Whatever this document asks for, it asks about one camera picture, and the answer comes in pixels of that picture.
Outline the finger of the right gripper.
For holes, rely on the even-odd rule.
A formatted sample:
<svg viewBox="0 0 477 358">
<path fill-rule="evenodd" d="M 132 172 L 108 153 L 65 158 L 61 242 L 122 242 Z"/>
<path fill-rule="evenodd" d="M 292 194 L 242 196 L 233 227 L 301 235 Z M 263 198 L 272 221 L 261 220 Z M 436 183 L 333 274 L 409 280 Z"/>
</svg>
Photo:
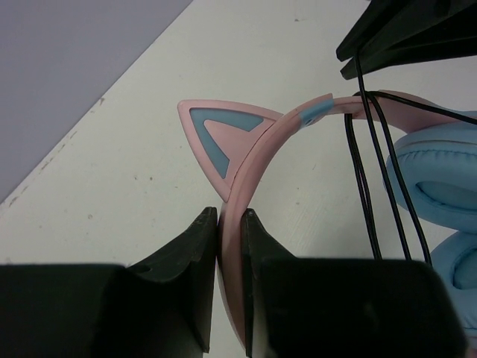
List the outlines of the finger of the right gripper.
<svg viewBox="0 0 477 358">
<path fill-rule="evenodd" d="M 358 56 L 362 74 L 392 66 L 425 63 L 476 56 L 476 37 L 446 40 L 425 45 L 398 45 L 375 53 Z"/>
</svg>

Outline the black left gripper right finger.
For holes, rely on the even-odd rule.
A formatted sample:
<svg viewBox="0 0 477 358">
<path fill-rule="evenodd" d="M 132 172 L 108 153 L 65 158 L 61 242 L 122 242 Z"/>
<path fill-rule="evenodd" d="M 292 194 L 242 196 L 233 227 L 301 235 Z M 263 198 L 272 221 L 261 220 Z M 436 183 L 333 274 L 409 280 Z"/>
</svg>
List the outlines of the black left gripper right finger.
<svg viewBox="0 0 477 358">
<path fill-rule="evenodd" d="M 413 260 L 294 256 L 241 218 L 248 357 L 468 357 L 437 273 Z"/>
</svg>

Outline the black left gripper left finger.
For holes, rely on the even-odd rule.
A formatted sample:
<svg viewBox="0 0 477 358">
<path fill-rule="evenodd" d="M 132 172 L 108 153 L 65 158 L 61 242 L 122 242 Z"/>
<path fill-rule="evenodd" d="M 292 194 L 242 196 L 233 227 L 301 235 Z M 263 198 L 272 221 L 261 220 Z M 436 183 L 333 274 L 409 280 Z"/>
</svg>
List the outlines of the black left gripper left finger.
<svg viewBox="0 0 477 358">
<path fill-rule="evenodd" d="M 131 266 L 1 267 L 3 357 L 202 357 L 210 349 L 218 213 Z"/>
</svg>

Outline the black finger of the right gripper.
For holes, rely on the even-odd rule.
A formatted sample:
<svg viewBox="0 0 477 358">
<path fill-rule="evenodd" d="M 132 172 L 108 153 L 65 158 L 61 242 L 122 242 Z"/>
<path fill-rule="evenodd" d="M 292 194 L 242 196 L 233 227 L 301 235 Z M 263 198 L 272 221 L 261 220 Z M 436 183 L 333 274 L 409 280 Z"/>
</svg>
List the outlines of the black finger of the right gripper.
<svg viewBox="0 0 477 358">
<path fill-rule="evenodd" d="M 372 1 L 336 49 L 344 61 L 398 45 L 476 37 L 476 2 Z"/>
</svg>

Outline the pink blue cat-ear headphones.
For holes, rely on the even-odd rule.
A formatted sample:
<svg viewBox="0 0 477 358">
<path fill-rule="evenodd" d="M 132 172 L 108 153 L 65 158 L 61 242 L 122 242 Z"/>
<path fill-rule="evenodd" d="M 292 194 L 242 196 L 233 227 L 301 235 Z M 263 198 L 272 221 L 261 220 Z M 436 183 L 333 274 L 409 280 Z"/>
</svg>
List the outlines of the pink blue cat-ear headphones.
<svg viewBox="0 0 477 358">
<path fill-rule="evenodd" d="M 223 206 L 219 218 L 221 294 L 237 337 L 247 348 L 250 328 L 245 313 L 241 218 L 268 164 L 299 129 L 324 116 L 365 117 L 359 96 L 315 98 L 289 113 L 231 101 L 184 100 L 180 121 L 200 167 Z"/>
</svg>

